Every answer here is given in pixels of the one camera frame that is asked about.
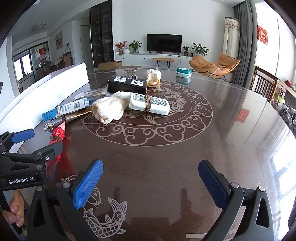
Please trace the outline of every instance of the red poster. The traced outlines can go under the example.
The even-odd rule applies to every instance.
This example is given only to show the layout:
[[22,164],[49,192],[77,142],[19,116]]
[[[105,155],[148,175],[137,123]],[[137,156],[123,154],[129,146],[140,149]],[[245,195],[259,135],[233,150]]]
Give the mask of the red poster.
[[265,29],[263,29],[262,27],[260,27],[258,25],[258,39],[265,43],[266,45],[268,44],[268,41],[267,41],[267,31]]
[[247,119],[249,114],[250,114],[249,110],[241,109],[239,112],[239,115],[237,116],[237,119],[235,121],[244,123],[244,121]]
[[46,60],[46,52],[45,52],[45,48],[39,49],[39,55],[40,55],[40,61],[44,61]]

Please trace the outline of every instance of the black box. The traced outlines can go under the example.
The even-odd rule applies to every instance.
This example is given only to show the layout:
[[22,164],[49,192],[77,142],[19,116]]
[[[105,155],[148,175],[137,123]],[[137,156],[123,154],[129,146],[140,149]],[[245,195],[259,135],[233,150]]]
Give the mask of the black box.
[[147,85],[144,80],[113,75],[112,79],[108,80],[107,91],[110,93],[125,91],[145,95],[147,93]]

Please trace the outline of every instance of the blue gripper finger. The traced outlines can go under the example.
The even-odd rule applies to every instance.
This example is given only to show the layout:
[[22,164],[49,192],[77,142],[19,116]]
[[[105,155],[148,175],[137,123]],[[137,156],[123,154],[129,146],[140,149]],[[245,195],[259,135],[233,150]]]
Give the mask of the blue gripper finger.
[[20,143],[22,141],[29,140],[29,139],[33,138],[34,134],[35,134],[35,132],[33,129],[20,131],[20,132],[17,132],[13,135],[13,137],[11,138],[11,141],[14,143]]

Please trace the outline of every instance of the vase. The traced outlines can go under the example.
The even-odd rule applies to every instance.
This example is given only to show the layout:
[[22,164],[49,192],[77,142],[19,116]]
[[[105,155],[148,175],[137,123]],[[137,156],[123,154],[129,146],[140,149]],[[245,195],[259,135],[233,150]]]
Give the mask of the vase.
[[123,53],[124,53],[124,54],[129,54],[130,52],[131,52],[131,51],[130,51],[129,49],[124,49],[124,50],[123,50]]

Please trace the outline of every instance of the knitted glove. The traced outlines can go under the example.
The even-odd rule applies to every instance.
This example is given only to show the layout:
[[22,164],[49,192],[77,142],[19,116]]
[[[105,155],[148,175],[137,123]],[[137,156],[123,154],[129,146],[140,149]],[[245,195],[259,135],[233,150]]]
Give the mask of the knitted glove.
[[119,120],[124,109],[128,106],[129,100],[120,99],[120,91],[110,97],[104,97],[92,104],[95,118],[107,125],[112,120]]

